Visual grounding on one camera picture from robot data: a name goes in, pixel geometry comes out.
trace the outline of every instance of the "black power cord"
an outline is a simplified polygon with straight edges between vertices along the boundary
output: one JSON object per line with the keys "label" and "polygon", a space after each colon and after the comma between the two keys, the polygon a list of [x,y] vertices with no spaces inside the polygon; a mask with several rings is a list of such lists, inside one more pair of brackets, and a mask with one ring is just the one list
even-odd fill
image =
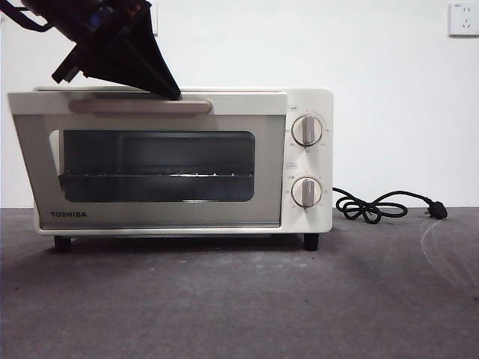
{"label": "black power cord", "polygon": [[[398,194],[404,196],[410,196],[414,198],[418,198],[423,200],[429,206],[428,212],[432,218],[437,219],[444,219],[448,217],[448,211],[444,207],[444,204],[441,202],[434,202],[430,198],[425,196],[421,196],[420,194],[407,192],[407,191],[393,191],[384,194],[381,197],[378,197],[373,202],[366,202],[360,198],[354,197],[349,192],[344,191],[340,188],[332,189],[335,192],[341,193],[344,197],[341,197],[336,202],[336,208],[338,211],[343,213],[344,217],[350,220],[357,219],[360,215],[364,218],[366,223],[369,224],[378,224],[381,221],[382,217],[389,217],[389,218],[401,218],[407,215],[407,208],[400,203],[395,202],[382,202],[388,197],[396,196]],[[386,212],[380,207],[389,207],[389,208],[396,208],[399,209],[399,212]]]}

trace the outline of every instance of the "glass oven window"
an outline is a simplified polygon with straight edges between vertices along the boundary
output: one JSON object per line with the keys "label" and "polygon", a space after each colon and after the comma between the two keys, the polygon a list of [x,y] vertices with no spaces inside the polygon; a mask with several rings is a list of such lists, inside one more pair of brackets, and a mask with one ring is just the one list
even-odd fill
{"label": "glass oven window", "polygon": [[250,132],[64,130],[57,136],[58,177],[72,202],[246,202],[254,194]]}

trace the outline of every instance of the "timer dial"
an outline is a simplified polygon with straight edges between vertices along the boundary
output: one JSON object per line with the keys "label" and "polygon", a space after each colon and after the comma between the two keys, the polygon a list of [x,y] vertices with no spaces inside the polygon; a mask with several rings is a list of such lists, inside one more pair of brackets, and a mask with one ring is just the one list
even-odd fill
{"label": "timer dial", "polygon": [[291,194],[294,201],[301,207],[312,207],[321,199],[321,185],[314,178],[303,177],[294,183]]}
{"label": "timer dial", "polygon": [[323,133],[321,122],[312,114],[301,116],[293,124],[294,141],[298,144],[309,147],[316,144]]}

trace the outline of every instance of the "oven handle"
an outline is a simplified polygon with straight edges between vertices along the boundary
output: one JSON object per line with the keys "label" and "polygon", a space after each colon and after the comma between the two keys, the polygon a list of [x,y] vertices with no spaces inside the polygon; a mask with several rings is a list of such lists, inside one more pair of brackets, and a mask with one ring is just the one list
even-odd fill
{"label": "oven handle", "polygon": [[211,101],[157,99],[81,99],[70,102],[76,114],[209,114]]}

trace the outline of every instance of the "oven door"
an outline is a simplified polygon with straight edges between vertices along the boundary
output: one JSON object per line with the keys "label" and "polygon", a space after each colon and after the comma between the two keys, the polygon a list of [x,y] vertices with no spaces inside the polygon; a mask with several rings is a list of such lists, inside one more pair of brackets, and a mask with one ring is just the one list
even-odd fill
{"label": "oven door", "polygon": [[280,226],[284,93],[17,96],[43,230]]}

